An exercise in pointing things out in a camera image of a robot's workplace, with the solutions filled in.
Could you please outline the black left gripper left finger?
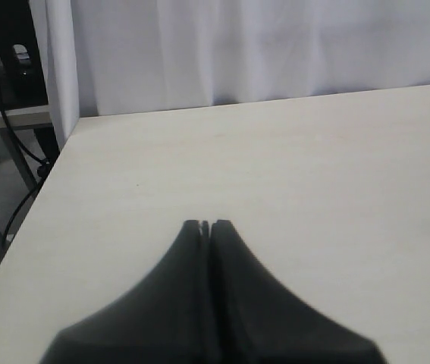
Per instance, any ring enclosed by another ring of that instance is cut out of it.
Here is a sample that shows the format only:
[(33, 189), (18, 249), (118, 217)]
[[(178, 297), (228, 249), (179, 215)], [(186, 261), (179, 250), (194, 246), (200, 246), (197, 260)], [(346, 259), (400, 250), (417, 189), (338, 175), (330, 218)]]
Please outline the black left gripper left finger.
[(159, 263), (113, 303), (61, 330), (43, 363), (208, 363), (199, 222), (185, 221)]

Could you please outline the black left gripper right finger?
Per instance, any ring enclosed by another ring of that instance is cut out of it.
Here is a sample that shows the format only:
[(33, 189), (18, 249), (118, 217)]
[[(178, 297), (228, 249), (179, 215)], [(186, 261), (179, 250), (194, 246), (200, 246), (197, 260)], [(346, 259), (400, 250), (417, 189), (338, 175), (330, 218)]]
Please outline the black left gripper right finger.
[(212, 225), (210, 282), (225, 363), (384, 363), (370, 339), (291, 293), (228, 220)]

